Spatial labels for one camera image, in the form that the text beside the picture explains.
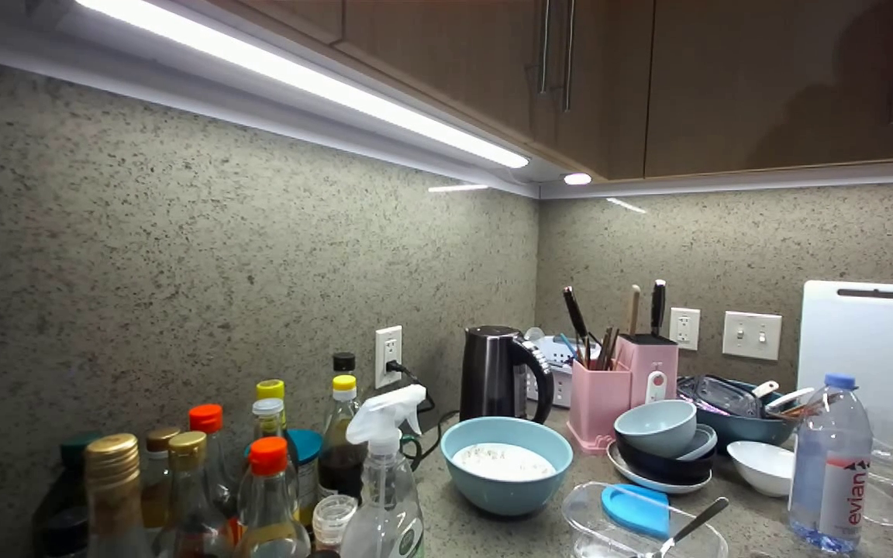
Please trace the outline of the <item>yellow cap dark bottle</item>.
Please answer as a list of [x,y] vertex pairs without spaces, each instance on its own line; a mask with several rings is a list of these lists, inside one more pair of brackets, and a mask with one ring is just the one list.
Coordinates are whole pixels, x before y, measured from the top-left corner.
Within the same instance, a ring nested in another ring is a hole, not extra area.
[[338,371],[332,377],[332,410],[327,417],[327,443],[319,454],[319,485],[327,494],[361,496],[362,488],[362,443],[347,439],[347,425],[358,415],[358,377],[350,371]]

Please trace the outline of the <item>white left wall outlet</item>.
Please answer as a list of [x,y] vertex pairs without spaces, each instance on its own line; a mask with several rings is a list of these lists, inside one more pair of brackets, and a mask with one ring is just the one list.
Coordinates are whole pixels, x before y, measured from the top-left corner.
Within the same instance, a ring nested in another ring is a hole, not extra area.
[[383,386],[397,377],[393,362],[404,360],[404,329],[380,325],[374,330],[374,385]]

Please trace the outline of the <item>clear glass container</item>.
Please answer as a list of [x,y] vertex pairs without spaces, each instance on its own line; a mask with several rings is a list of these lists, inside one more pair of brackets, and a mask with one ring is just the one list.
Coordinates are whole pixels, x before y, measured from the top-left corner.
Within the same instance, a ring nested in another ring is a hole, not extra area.
[[657,488],[637,483],[578,483],[562,518],[573,531],[571,558],[728,558],[728,539],[713,526],[727,509],[674,509]]

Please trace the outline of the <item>metal spoon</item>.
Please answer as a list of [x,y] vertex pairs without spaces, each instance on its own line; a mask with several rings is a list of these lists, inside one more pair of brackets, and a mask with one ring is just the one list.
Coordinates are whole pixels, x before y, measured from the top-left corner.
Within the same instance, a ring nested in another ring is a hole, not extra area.
[[717,496],[704,512],[699,512],[685,526],[679,526],[668,542],[662,542],[654,558],[665,558],[677,542],[691,535],[699,526],[704,526],[710,518],[728,509],[728,496]]

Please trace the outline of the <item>white spray bottle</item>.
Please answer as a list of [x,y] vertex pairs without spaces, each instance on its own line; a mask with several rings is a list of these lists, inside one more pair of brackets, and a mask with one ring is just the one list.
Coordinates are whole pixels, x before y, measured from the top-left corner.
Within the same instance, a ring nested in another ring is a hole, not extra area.
[[369,397],[347,425],[347,439],[367,445],[361,509],[350,518],[342,558],[418,558],[424,518],[412,469],[400,451],[404,429],[418,429],[422,385]]

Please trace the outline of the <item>red cap bottle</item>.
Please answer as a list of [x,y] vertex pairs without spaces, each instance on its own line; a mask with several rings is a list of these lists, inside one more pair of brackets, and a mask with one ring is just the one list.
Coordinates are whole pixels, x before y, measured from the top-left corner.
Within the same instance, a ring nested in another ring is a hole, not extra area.
[[223,513],[223,533],[229,544],[243,542],[243,520],[239,520],[239,480],[232,471],[232,457],[227,448],[227,417],[221,402],[195,402],[190,410],[190,428],[205,434],[205,485],[216,512]]

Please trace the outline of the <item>pink utensil holder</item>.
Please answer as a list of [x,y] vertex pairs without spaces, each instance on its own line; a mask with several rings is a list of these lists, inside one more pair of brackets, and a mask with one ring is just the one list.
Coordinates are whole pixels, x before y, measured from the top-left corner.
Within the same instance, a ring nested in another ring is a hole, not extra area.
[[566,429],[584,451],[615,439],[615,417],[629,410],[629,375],[621,370],[573,366]]

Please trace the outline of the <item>under cabinet light strip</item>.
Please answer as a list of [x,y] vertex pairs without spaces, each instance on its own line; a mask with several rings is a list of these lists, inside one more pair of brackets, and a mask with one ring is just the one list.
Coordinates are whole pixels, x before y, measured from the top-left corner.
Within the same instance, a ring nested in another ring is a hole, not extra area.
[[439,144],[459,147],[466,155],[503,165],[508,170],[527,167],[527,159],[481,139],[474,134],[466,134],[448,119],[438,119],[432,115],[422,115],[414,108],[406,108],[400,103],[392,103],[389,95],[369,94],[358,84],[328,76],[304,61],[296,61],[290,54],[255,46],[248,41],[239,41],[237,35],[216,31],[205,21],[195,21],[190,15],[181,15],[175,10],[158,5],[156,0],[74,0],[82,10],[94,10],[100,15],[108,15],[120,23],[141,26],[145,35],[156,35],[160,41],[190,46],[202,54],[212,54],[216,61],[237,64],[243,71],[259,75],[268,79],[275,79],[283,86],[296,86],[302,94],[310,94],[315,100],[335,103],[342,108],[350,108],[358,115],[374,116],[380,124],[400,128],[406,134],[433,139]]

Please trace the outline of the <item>yellow cap clear bottle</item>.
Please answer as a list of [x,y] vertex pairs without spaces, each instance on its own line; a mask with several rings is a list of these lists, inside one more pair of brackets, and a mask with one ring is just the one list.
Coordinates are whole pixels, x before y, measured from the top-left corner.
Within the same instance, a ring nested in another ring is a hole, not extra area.
[[286,415],[286,381],[283,377],[263,377],[255,385],[255,434],[256,438],[283,438],[289,415]]

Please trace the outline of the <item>grey blue small bowl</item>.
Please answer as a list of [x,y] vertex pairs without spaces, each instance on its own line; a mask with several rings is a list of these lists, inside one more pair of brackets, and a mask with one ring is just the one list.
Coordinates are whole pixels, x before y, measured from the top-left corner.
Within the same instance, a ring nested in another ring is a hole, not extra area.
[[615,429],[641,451],[674,457],[691,443],[699,410],[691,401],[650,401],[625,410]]

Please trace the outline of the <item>dark green bottle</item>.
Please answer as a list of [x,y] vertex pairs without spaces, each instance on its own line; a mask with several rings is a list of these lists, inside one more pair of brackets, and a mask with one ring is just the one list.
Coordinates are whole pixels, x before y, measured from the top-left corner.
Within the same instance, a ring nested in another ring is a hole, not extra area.
[[33,558],[86,558],[84,448],[94,429],[58,443],[58,471],[33,512]]

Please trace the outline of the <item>dark blue bowl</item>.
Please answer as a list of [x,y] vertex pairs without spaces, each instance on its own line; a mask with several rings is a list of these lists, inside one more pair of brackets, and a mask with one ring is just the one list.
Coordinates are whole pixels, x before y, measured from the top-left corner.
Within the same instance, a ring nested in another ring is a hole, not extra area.
[[665,483],[700,483],[713,469],[717,429],[699,425],[691,443],[674,457],[641,451],[622,438],[618,438],[618,448],[622,463],[641,476]]

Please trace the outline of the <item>white cutting board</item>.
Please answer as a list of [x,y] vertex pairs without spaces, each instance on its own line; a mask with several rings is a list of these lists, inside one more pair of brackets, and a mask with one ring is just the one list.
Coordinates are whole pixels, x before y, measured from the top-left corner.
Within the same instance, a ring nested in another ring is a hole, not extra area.
[[893,283],[803,283],[796,385],[829,371],[852,375],[874,438],[893,438]]

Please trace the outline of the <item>clear plastic water bottle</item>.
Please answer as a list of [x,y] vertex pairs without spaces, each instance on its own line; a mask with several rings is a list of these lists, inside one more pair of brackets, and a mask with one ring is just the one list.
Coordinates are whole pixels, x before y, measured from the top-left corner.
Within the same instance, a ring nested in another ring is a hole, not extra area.
[[823,555],[856,555],[870,469],[870,417],[859,381],[829,371],[819,411],[793,434],[791,531]]

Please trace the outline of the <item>gold cap glass bottle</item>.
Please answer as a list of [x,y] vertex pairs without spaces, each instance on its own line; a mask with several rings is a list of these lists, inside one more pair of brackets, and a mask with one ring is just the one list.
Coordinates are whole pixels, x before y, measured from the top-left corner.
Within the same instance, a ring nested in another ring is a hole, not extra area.
[[97,438],[86,445],[86,558],[151,558],[141,496],[143,476],[136,438]]

